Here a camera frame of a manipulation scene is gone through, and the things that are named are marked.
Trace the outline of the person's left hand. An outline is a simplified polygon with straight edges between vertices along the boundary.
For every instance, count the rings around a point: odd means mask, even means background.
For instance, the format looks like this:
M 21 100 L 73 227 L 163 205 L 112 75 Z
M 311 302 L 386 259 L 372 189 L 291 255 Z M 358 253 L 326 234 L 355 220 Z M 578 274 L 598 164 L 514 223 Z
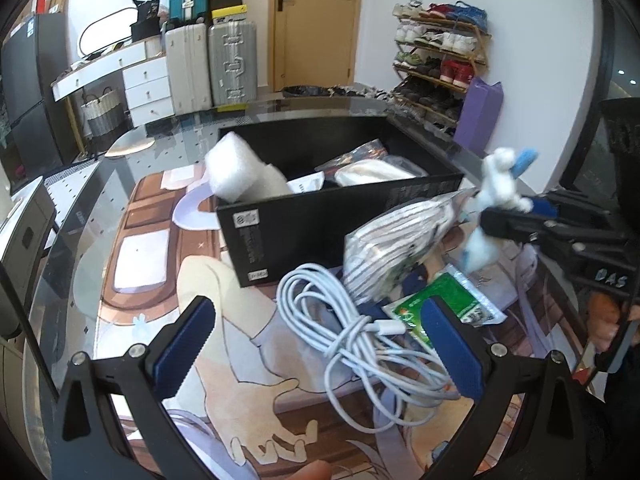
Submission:
M 332 469 L 329 463 L 324 460 L 315 460 L 303 468 L 296 471 L 295 474 L 288 477 L 288 480 L 331 480 Z

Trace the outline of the person's right hand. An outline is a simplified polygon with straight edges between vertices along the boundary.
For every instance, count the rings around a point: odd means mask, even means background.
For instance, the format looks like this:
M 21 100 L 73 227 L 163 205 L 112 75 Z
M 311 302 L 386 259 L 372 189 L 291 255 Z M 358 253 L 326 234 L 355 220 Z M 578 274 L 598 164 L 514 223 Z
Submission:
M 618 330 L 620 306 L 602 292 L 594 292 L 588 302 L 587 330 L 589 340 L 599 352 L 610 348 Z

